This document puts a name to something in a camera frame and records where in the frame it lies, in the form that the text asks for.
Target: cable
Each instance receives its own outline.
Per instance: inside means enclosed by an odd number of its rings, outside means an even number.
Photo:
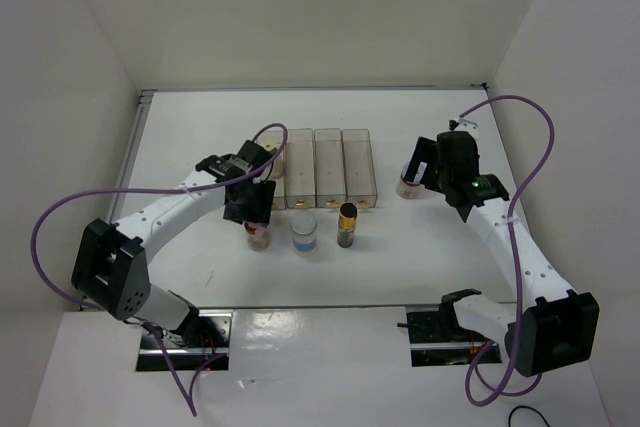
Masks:
[[[193,387],[196,383],[198,374],[200,374],[200,372],[202,372],[206,367],[211,365],[214,361],[218,360],[220,357],[224,357],[224,355],[214,355],[206,362],[201,363],[196,369],[195,373],[193,374],[193,377],[191,378],[191,383],[189,384],[189,392],[187,392],[186,389],[184,388],[184,385],[182,384],[182,381],[180,380],[180,377],[178,376],[178,373],[176,372],[173,362],[171,361],[169,352],[167,352],[167,348],[164,346],[164,343],[162,342],[162,336],[160,335],[160,332],[158,332],[158,329],[146,322],[142,324],[142,327],[144,327],[147,330],[147,332],[153,335],[153,338],[156,340],[156,344],[158,344],[158,348],[162,352],[162,356],[164,357],[167,367],[169,367],[169,371],[171,371],[171,376],[173,377],[173,380],[175,381],[176,385],[178,386],[178,389],[180,390],[180,393],[182,394],[182,397],[184,397],[184,400],[187,402],[187,405],[191,410],[191,414],[194,417],[197,417],[198,412],[196,411],[196,406],[193,401]]]
[[[496,345],[494,342],[489,342],[489,343],[493,344],[492,347],[494,347]],[[495,390],[489,384],[489,382],[487,382],[484,379],[484,377],[482,377],[482,374],[480,374],[480,370],[478,369],[477,365],[476,365],[476,368],[475,368],[475,373],[478,376],[478,380],[480,380],[480,382],[482,382],[482,385],[484,385],[489,390]],[[541,380],[542,380],[542,374],[538,374],[538,375],[536,375],[536,378],[531,383],[531,385],[529,387],[527,387],[526,389],[523,389],[523,390],[521,390],[519,392],[504,392],[503,391],[500,395],[502,395],[504,397],[521,397],[523,395],[527,395],[529,392],[531,392],[533,389],[535,389],[538,386],[538,384],[540,383]]]
[[[49,277],[47,277],[47,274],[44,272],[44,269],[42,268],[42,265],[40,264],[40,259],[38,258],[38,234],[40,232],[40,228],[42,227],[42,224],[44,223],[44,221],[47,219],[47,217],[49,217],[53,212],[55,212],[58,208],[62,207],[64,204],[71,202],[72,200],[76,200],[76,199],[81,199],[82,197],[89,197],[89,196],[93,196],[93,195],[103,195],[103,194],[162,194],[162,195],[185,195],[185,192],[202,192],[205,190],[211,190],[211,189],[217,189],[220,187],[226,187],[228,185],[233,185],[233,184],[237,184],[238,182],[242,182],[244,180],[250,179],[255,177],[256,175],[259,175],[260,173],[262,173],[267,167],[269,167],[270,165],[272,165],[275,160],[278,158],[278,156],[282,153],[282,150],[284,149],[284,146],[287,143],[287,139],[289,136],[289,132],[287,131],[287,128],[280,123],[273,123],[273,124],[269,124],[265,127],[263,127],[262,129],[260,129],[260,131],[258,131],[258,133],[253,137],[253,141],[255,141],[263,132],[273,128],[273,127],[277,127],[279,129],[282,129],[282,144],[280,144],[280,146],[278,147],[278,149],[276,150],[276,152],[271,156],[271,158],[265,162],[264,164],[262,164],[260,167],[253,169],[251,172],[248,172],[244,175],[241,175],[240,177],[236,177],[234,179],[231,180],[226,180],[224,182],[219,182],[219,183],[215,183],[215,184],[207,184],[207,185],[201,185],[198,187],[191,187],[188,189],[145,189],[145,188],[111,188],[111,189],[92,189],[92,190],[84,190],[82,192],[78,192],[75,194],[71,194],[68,195],[60,200],[58,200],[57,202],[55,202],[53,205],[51,205],[48,209],[46,209],[42,215],[38,218],[38,220],[36,221],[35,225],[33,226],[33,230],[31,231],[31,244],[30,244],[30,250],[31,250],[31,260],[33,261],[33,266],[36,269],[36,272],[38,273],[38,275],[40,276],[40,278],[42,279],[42,281],[47,285],[47,287],[49,287],[51,290],[53,290],[56,294],[58,294],[60,297],[62,297],[63,299],[66,299],[67,301],[77,304],[80,307],[86,307],[86,308],[90,308],[90,309],[100,309],[100,307],[92,302],[85,302],[83,300],[78,300],[75,297],[67,294],[65,291],[63,291],[62,289],[60,289],[57,285],[55,285],[51,279],[49,279]]]
[[[209,337],[209,343],[211,344],[211,355],[216,355],[216,344],[210,332],[207,332],[207,337]]]
[[[472,112],[475,112],[476,110],[478,110],[480,107],[483,107],[484,105],[490,104],[492,102],[497,102],[499,100],[518,100],[520,102],[524,102],[525,104],[530,105],[531,107],[536,109],[538,112],[540,112],[540,114],[542,114],[544,119],[547,121],[547,126],[549,127],[549,142],[547,144],[547,148],[544,154],[542,155],[542,158],[540,159],[538,164],[535,166],[535,168],[531,171],[531,173],[527,176],[527,178],[524,179],[524,182],[522,182],[520,187],[516,189],[516,192],[513,195],[511,202],[509,203],[509,207],[507,209],[507,218],[511,218],[513,216],[513,211],[516,207],[516,203],[520,199],[522,192],[524,192],[524,190],[527,188],[529,183],[538,174],[538,172],[540,172],[540,169],[542,169],[542,166],[545,164],[545,162],[549,158],[549,155],[551,155],[551,149],[553,149],[553,144],[555,142],[555,127],[553,125],[553,121],[551,120],[551,117],[542,107],[540,107],[534,101],[519,95],[499,95],[497,97],[487,99],[483,102],[480,102],[477,105],[474,105],[470,109],[460,114],[460,118],[466,117],[467,115],[471,114]],[[516,242],[516,233],[513,227],[513,222],[508,223],[508,229],[509,229],[509,239],[511,241],[511,250],[513,252],[513,261],[515,264],[515,271],[516,271],[515,272],[516,274],[516,322],[515,322],[514,336],[513,336],[513,348],[511,349],[511,355],[509,358],[509,363],[507,364],[507,370],[502,376],[502,380],[500,381],[498,386],[495,389],[493,389],[491,386],[489,386],[488,383],[483,381],[483,384],[485,386],[487,386],[490,390],[493,390],[493,392],[483,400],[476,400],[471,395],[471,376],[473,375],[474,371],[477,371],[478,363],[480,362],[480,359],[482,358],[482,356],[486,354],[493,347],[492,344],[488,343],[487,345],[485,345],[471,361],[471,365],[469,366],[469,369],[467,370],[467,375],[465,376],[464,388],[465,388],[465,393],[467,395],[467,399],[469,399],[469,402],[471,402],[471,404],[475,405],[476,407],[484,407],[486,405],[489,405],[494,400],[496,400],[500,395],[505,393],[504,389],[509,383],[509,380],[511,379],[511,375],[515,370],[516,361],[518,359],[518,352],[520,350],[522,303],[523,303],[522,270],[520,266],[520,254],[518,252],[518,243]],[[535,388],[538,385],[538,383],[539,383],[539,379],[536,379],[536,381],[534,381],[532,386],[525,389],[524,392],[525,393],[530,392],[531,390],[533,390],[533,388]],[[522,393],[519,393],[519,392],[509,393],[509,394],[511,394],[510,396],[523,395]]]
[[[547,419],[544,417],[544,415],[542,415],[542,412],[540,412],[538,409],[534,409],[533,407],[529,407],[528,405],[516,405],[513,409],[511,409],[511,412],[509,412],[509,418],[507,419],[507,427],[511,427],[511,418],[513,417],[513,414],[515,414],[520,409],[526,409],[535,412],[540,416],[540,418],[544,422],[544,425],[546,425],[547,427],[551,427],[551,425],[549,425],[549,422],[547,422]]]
[[[98,305],[96,305],[96,304],[94,304],[92,302],[85,302],[83,300],[78,300],[75,297],[67,294],[65,291],[63,291],[57,285],[55,285],[51,281],[51,279],[49,279],[49,277],[47,277],[47,274],[44,272],[44,269],[42,268],[42,265],[40,264],[40,259],[38,258],[38,234],[40,232],[40,228],[42,227],[42,224],[47,219],[47,217],[49,217],[58,208],[62,207],[63,205],[65,205],[68,202],[71,202],[72,200],[80,199],[82,197],[89,197],[89,196],[92,196],[92,195],[103,195],[103,194],[162,194],[162,195],[181,195],[182,194],[182,195],[184,195],[185,193],[188,193],[188,192],[202,192],[202,191],[205,191],[205,190],[212,190],[212,189],[217,189],[217,188],[220,188],[220,187],[226,187],[228,185],[237,184],[237,183],[242,182],[244,180],[253,178],[256,175],[260,175],[260,173],[262,173],[270,165],[271,166],[273,165],[275,160],[278,158],[278,156],[284,150],[284,147],[285,147],[285,145],[287,143],[287,140],[288,140],[288,137],[289,137],[289,131],[287,130],[287,128],[283,124],[280,124],[278,122],[274,122],[272,124],[269,124],[269,125],[263,127],[262,129],[260,129],[258,131],[258,133],[256,135],[254,135],[252,140],[255,142],[255,140],[263,132],[265,132],[265,131],[267,131],[267,130],[269,130],[271,128],[274,128],[274,127],[282,129],[282,144],[280,144],[278,149],[271,156],[271,158],[269,158],[269,160],[267,160],[267,162],[262,164],[260,167],[258,167],[256,169],[253,169],[252,171],[250,171],[250,172],[248,172],[248,173],[246,173],[244,175],[241,175],[240,177],[236,177],[234,179],[226,180],[226,181],[220,182],[220,183],[201,185],[201,186],[198,186],[198,187],[192,187],[192,188],[188,188],[188,189],[113,188],[113,189],[84,190],[82,192],[78,192],[76,194],[71,194],[71,195],[68,195],[68,196],[58,200],[57,202],[52,204],[48,209],[46,209],[42,213],[42,215],[40,215],[40,217],[36,221],[35,225],[33,226],[33,230],[31,231],[31,243],[30,243],[31,260],[33,261],[33,266],[36,269],[36,272],[38,273],[38,275],[40,276],[42,281],[45,283],[45,285],[47,287],[49,287],[53,292],[58,294],[60,297],[62,297],[63,299],[66,299],[67,301],[69,301],[69,302],[71,302],[73,304],[77,304],[80,307],[86,307],[86,308],[101,310],[100,306],[98,306]],[[185,391],[184,385],[182,385],[182,382],[180,381],[180,378],[178,377],[178,374],[176,373],[176,369],[175,369],[175,367],[173,365],[173,362],[171,361],[171,357],[169,357],[167,349],[165,348],[164,344],[162,343],[162,338],[160,337],[160,334],[158,333],[157,329],[155,329],[153,326],[151,326],[150,324],[147,324],[147,323],[143,323],[143,324],[141,324],[141,326],[144,327],[147,331],[149,331],[149,333],[151,333],[151,335],[153,335],[153,337],[156,339],[158,347],[162,351],[162,355],[164,357],[164,360],[167,363],[167,367],[171,371],[171,375],[173,376],[173,380],[176,382],[176,385],[178,386],[178,389],[180,390],[180,393],[182,394],[182,396],[184,397],[185,401],[187,402],[187,405],[189,406],[189,409],[191,410],[191,413],[193,414],[194,417],[196,417],[198,415],[198,413],[196,412],[196,408],[195,408],[195,405],[193,403],[193,386],[195,384],[196,376],[202,371],[202,369],[204,369],[206,366],[210,365],[214,360],[217,360],[219,357],[222,357],[222,356],[213,355],[208,361],[202,363],[198,367],[198,369],[196,370],[196,373],[193,376],[193,379],[191,380],[191,385],[189,387],[189,393],[187,394],[187,392]],[[214,347],[213,342],[211,344],[211,347],[212,347],[212,351],[214,351],[215,347]]]

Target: white backdrop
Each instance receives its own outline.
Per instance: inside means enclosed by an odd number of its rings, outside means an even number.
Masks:
[[[60,197],[113,185],[137,93],[85,0],[0,0],[0,12],[0,423],[22,427],[67,307],[31,265],[31,228]],[[43,264],[64,289],[78,236],[108,205],[79,201],[43,229]]]
[[[139,87],[468,85],[530,0],[88,0]]]
[[[640,0],[535,0],[493,81],[529,96],[557,128],[549,165],[524,197],[532,234],[600,321],[591,366],[612,425],[637,425],[640,387]],[[531,109],[494,111],[516,181],[542,153]]]

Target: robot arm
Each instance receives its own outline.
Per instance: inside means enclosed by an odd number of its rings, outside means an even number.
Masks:
[[[234,179],[246,177],[272,154],[247,141],[237,155],[214,155],[198,163],[177,187],[184,194],[164,196],[113,224],[91,222],[80,243],[74,287],[117,320],[135,318],[185,339],[197,338],[207,329],[198,309],[151,284],[148,264],[189,225],[223,206],[227,220],[269,224],[275,183],[258,177]],[[220,187],[198,190],[212,181]]]
[[[576,294],[540,251],[515,213],[507,218],[509,195],[495,175],[480,175],[477,144],[466,131],[419,138],[402,180],[445,195],[449,205],[480,236],[516,294],[514,259],[508,230],[513,224],[523,279],[521,343],[516,369],[532,376],[587,360],[595,336],[599,307],[590,293]],[[440,311],[448,327],[480,332],[511,354],[516,320],[513,305],[497,304],[477,290],[443,296]]]

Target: purple cable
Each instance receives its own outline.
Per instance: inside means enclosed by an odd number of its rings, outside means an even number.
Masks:
[[[547,121],[547,125],[549,127],[549,142],[547,144],[547,148],[544,151],[542,158],[540,159],[536,167],[527,176],[527,178],[524,179],[524,182],[522,182],[520,187],[518,187],[518,189],[516,190],[516,193],[513,195],[513,198],[511,199],[511,202],[509,203],[509,208],[507,209],[507,217],[511,218],[513,216],[513,211],[516,207],[516,203],[520,199],[522,192],[524,191],[524,189],[527,188],[529,183],[538,174],[538,172],[540,172],[540,169],[542,169],[542,166],[545,164],[545,162],[549,158],[549,155],[551,155],[551,149],[553,149],[556,133],[555,133],[555,127],[553,125],[553,121],[551,120],[551,117],[549,116],[549,114],[542,107],[536,104],[534,101],[527,99],[526,97],[521,97],[519,95],[499,95],[497,97],[487,99],[483,102],[480,102],[477,105],[474,105],[470,109],[460,114],[460,118],[466,117],[467,115],[471,114],[472,112],[475,112],[476,110],[478,110],[480,107],[484,105],[490,104],[491,102],[497,102],[499,100],[518,100],[520,102],[524,102],[525,104],[530,105],[531,107],[533,107],[534,109],[536,109],[538,112],[542,114],[544,119]],[[480,350],[480,352],[478,352],[478,355],[476,355],[471,361],[471,365],[469,366],[469,370],[467,370],[467,375],[465,376],[464,388],[465,388],[465,393],[467,394],[467,399],[469,399],[469,402],[471,402],[471,404],[475,405],[476,407],[484,407],[486,405],[489,405],[494,400],[496,400],[500,395],[503,395],[503,394],[511,394],[510,396],[514,396],[514,397],[518,395],[524,395],[521,392],[515,392],[515,393],[504,392],[504,389],[506,388],[507,384],[509,383],[509,380],[511,379],[511,375],[515,370],[516,361],[518,359],[518,352],[520,350],[521,324],[522,324],[522,297],[523,297],[520,254],[518,253],[518,243],[516,242],[516,233],[515,233],[515,229],[513,227],[512,222],[509,222],[508,229],[509,229],[509,239],[511,241],[511,250],[513,252],[513,261],[514,261],[515,270],[516,270],[516,322],[515,322],[516,325],[514,328],[513,348],[511,349],[511,356],[509,358],[509,363],[507,364],[507,370],[505,371],[504,375],[502,376],[502,380],[500,381],[500,383],[495,389],[491,388],[491,386],[489,386],[489,384],[486,381],[484,381],[484,379],[481,379],[485,386],[493,390],[493,392],[486,399],[483,399],[483,400],[476,400],[471,395],[471,376],[473,375],[474,371],[477,371],[477,366],[478,366],[478,363],[480,362],[480,359],[484,354],[486,354],[492,348],[492,344],[487,343],[487,345],[485,345]],[[530,392],[538,385],[538,383],[539,383],[539,379],[536,379],[536,381],[529,388],[525,389],[525,391],[523,392],[524,393]]]
[[[495,346],[495,342],[489,342],[490,347]],[[480,382],[482,382],[482,385],[484,385],[487,389],[489,390],[495,390],[490,384],[489,382],[487,382],[486,380],[484,380],[484,377],[482,377],[482,374],[480,374],[480,370],[478,370],[478,366],[476,365],[475,368],[475,373],[478,376],[478,380],[480,380]],[[538,374],[535,378],[535,380],[533,381],[533,383],[527,387],[524,390],[521,390],[519,392],[502,392],[500,395],[503,395],[504,397],[520,397],[523,395],[528,394],[529,392],[531,392],[533,389],[535,389],[538,384],[540,383],[540,381],[542,380],[542,374]]]
[[[42,224],[47,219],[47,217],[49,217],[59,207],[62,207],[64,204],[71,202],[72,200],[81,199],[82,197],[89,197],[92,195],[103,195],[103,194],[162,194],[162,195],[183,194],[184,195],[185,191],[201,192],[204,190],[211,190],[211,189],[217,189],[220,187],[226,187],[228,185],[237,184],[238,182],[242,182],[243,180],[250,179],[260,174],[261,172],[263,172],[267,167],[269,167],[273,162],[275,162],[278,156],[282,153],[282,150],[284,149],[284,146],[287,143],[289,132],[287,131],[287,128],[283,124],[280,124],[277,122],[273,124],[269,124],[263,127],[262,129],[260,129],[260,131],[256,135],[254,135],[253,140],[255,141],[263,132],[274,127],[282,129],[282,144],[280,145],[280,147],[278,147],[278,150],[276,150],[276,152],[271,156],[271,158],[266,163],[262,164],[260,167],[252,170],[251,172],[241,175],[240,177],[236,177],[235,179],[226,180],[224,182],[220,182],[216,184],[201,185],[198,187],[192,187],[190,189],[144,189],[144,188],[92,189],[92,190],[84,190],[76,194],[71,194],[71,195],[68,195],[67,197],[60,199],[59,201],[51,205],[47,210],[45,210],[42,213],[42,215],[38,218],[35,225],[33,226],[33,230],[31,231],[31,247],[30,247],[31,260],[33,261],[33,266],[35,267],[36,272],[38,273],[42,281],[47,285],[47,287],[49,287],[51,290],[53,290],[56,294],[58,294],[63,299],[66,299],[69,302],[77,304],[81,307],[86,307],[90,309],[100,309],[98,305],[92,302],[85,302],[83,300],[78,300],[73,296],[64,292],[57,285],[55,285],[51,281],[51,279],[49,279],[49,277],[47,277],[47,274],[45,274],[44,270],[42,269],[42,265],[40,264],[40,259],[38,258],[38,249],[37,249],[38,233],[40,232],[40,228],[42,227]]]
[[[182,381],[180,380],[180,377],[178,376],[178,373],[176,372],[175,367],[173,366],[171,357],[169,357],[169,352],[167,352],[167,348],[164,346],[164,343],[162,342],[162,336],[158,332],[158,329],[156,329],[154,326],[146,322],[142,324],[142,327],[144,327],[147,330],[147,332],[153,335],[153,338],[156,339],[156,344],[158,344],[158,348],[162,352],[162,356],[164,357],[164,361],[167,363],[167,367],[169,367],[169,371],[171,372],[173,380],[178,386],[178,389],[180,390],[182,397],[184,397],[184,400],[187,402],[187,405],[191,410],[191,414],[194,417],[197,417],[198,412],[196,411],[196,405],[195,405],[195,402],[193,401],[193,387],[196,383],[196,379],[198,378],[198,375],[200,374],[200,372],[202,372],[204,369],[206,369],[209,365],[211,365],[213,362],[218,360],[220,357],[224,357],[224,355],[221,355],[221,354],[214,355],[209,360],[207,360],[206,362],[198,366],[198,368],[193,374],[193,377],[191,378],[191,383],[189,384],[189,392],[187,393],[186,389],[184,388],[184,385],[182,384]]]

